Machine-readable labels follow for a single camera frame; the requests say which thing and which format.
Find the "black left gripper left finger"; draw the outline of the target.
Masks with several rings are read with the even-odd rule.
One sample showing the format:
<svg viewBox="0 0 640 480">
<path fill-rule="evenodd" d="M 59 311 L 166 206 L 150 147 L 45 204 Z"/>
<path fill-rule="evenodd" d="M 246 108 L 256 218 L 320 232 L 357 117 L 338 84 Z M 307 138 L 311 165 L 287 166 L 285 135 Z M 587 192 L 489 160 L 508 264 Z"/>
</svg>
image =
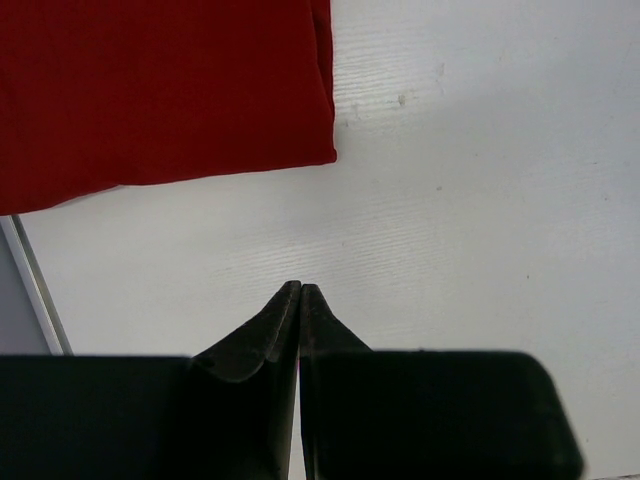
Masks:
<svg viewBox="0 0 640 480">
<path fill-rule="evenodd" d="M 3 356 L 5 479 L 284 479 L 301 285 L 193 357 Z"/>
</svg>

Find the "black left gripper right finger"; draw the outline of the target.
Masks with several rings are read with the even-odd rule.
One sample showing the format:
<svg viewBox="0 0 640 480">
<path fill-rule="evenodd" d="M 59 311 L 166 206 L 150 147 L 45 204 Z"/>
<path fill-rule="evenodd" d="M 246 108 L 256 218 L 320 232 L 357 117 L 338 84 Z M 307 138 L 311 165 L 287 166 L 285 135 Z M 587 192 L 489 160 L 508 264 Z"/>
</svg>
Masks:
<svg viewBox="0 0 640 480">
<path fill-rule="evenodd" d="M 321 290 L 300 297 L 300 411 L 310 479 L 577 479 L 554 382 L 517 351 L 374 350 Z"/>
</svg>

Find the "folded red t shirt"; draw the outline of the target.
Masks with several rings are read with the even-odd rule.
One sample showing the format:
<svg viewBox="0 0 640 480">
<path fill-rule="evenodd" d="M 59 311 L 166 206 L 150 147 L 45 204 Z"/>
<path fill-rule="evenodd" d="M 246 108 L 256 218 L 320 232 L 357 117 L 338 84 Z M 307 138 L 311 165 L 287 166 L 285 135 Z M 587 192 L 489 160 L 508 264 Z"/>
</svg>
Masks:
<svg viewBox="0 0 640 480">
<path fill-rule="evenodd" d="M 327 1 L 5 1 L 1 211 L 332 163 Z"/>
</svg>

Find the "aluminium table edge rail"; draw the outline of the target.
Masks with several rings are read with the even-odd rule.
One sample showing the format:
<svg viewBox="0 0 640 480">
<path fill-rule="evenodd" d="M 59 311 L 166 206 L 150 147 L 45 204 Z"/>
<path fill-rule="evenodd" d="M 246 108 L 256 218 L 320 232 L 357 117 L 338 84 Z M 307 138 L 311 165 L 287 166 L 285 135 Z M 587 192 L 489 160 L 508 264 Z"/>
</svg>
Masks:
<svg viewBox="0 0 640 480">
<path fill-rule="evenodd" d="M 72 355 L 62 321 L 20 217 L 2 217 L 1 228 L 48 351 Z"/>
</svg>

